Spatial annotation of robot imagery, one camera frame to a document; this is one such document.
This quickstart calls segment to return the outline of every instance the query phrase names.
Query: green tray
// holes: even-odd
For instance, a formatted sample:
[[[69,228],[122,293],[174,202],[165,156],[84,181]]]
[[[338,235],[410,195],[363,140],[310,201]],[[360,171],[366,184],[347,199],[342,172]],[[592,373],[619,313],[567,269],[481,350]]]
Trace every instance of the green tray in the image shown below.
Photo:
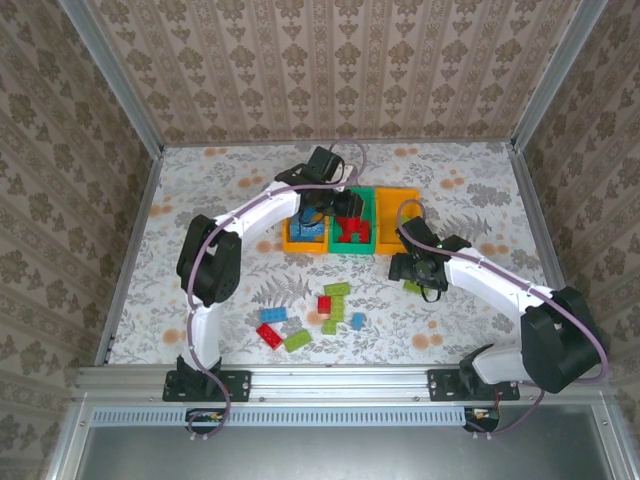
[[[353,193],[362,197],[364,207],[362,209],[362,220],[371,224],[371,236],[369,243],[339,243],[338,238],[342,235],[342,228],[335,218],[329,224],[329,253],[355,253],[360,255],[372,255],[376,251],[376,197],[373,188],[349,188]]]

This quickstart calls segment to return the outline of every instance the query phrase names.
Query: plastic bin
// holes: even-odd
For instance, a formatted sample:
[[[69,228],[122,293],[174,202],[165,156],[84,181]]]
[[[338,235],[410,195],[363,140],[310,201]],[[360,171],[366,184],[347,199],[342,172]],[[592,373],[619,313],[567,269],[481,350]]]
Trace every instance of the plastic bin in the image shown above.
[[[376,206],[375,193],[373,188],[351,187],[353,193],[357,193],[364,203],[362,209],[362,220],[368,221],[371,225],[371,236],[369,243],[340,243],[338,238],[342,235],[342,228],[331,219],[329,227],[329,253],[355,253],[360,255],[371,255],[376,249]]]
[[[393,255],[406,252],[396,235],[396,214],[405,200],[420,200],[420,192],[413,188],[376,188],[376,245],[375,253]],[[420,215],[420,207],[407,205],[402,215],[414,218]]]
[[[292,242],[289,220],[282,222],[282,250],[286,253],[327,253],[329,251],[329,217],[324,219],[324,235],[315,242]]]

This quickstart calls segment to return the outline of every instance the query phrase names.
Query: metal base plate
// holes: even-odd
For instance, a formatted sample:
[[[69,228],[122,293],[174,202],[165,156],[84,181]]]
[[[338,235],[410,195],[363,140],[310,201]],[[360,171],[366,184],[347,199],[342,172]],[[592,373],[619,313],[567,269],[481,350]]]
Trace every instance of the metal base plate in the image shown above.
[[[496,395],[500,396],[500,401],[520,400],[520,390],[518,385],[511,386],[510,382],[501,382],[491,385],[489,388],[476,395],[469,395],[460,388],[460,369],[443,368],[429,370],[427,372],[429,379],[429,396],[432,402],[447,401],[495,401]]]
[[[224,402],[224,395],[220,389],[213,392],[213,396],[207,397],[201,391],[179,388],[181,373],[171,370],[167,373],[162,389],[162,400],[165,402]],[[249,370],[223,370],[218,378],[225,385],[232,402],[248,402],[251,391],[251,372]]]

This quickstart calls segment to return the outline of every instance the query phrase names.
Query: bracket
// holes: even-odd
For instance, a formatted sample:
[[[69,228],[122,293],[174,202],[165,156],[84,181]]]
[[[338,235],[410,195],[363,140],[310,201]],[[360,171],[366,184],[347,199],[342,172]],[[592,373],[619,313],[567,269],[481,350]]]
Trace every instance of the bracket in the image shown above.
[[[453,401],[500,401],[520,400],[520,390],[516,382],[500,382],[485,388],[469,390],[463,383],[459,368],[428,370],[429,396],[432,402]]]

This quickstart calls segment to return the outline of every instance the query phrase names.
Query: red toy piece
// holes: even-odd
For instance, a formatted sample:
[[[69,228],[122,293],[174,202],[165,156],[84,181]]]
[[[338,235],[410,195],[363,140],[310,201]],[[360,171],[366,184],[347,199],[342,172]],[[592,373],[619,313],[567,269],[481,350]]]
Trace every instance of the red toy piece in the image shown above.
[[[362,222],[360,225],[360,243],[371,242],[371,226],[369,222]]]
[[[318,313],[331,313],[331,297],[318,297]]]
[[[267,342],[269,344],[269,346],[275,350],[276,348],[278,348],[280,346],[280,344],[282,343],[282,338],[280,338],[280,335],[278,335],[273,328],[271,328],[269,325],[267,325],[266,323],[263,323],[262,325],[260,325],[257,329],[256,332],[258,332],[258,335],[260,335],[262,337],[262,339]]]
[[[360,233],[362,231],[363,225],[369,225],[369,222],[362,222],[360,217],[337,217],[336,222],[340,225],[342,229],[342,235],[338,237],[338,242],[340,243],[351,243],[351,235],[354,233]]]

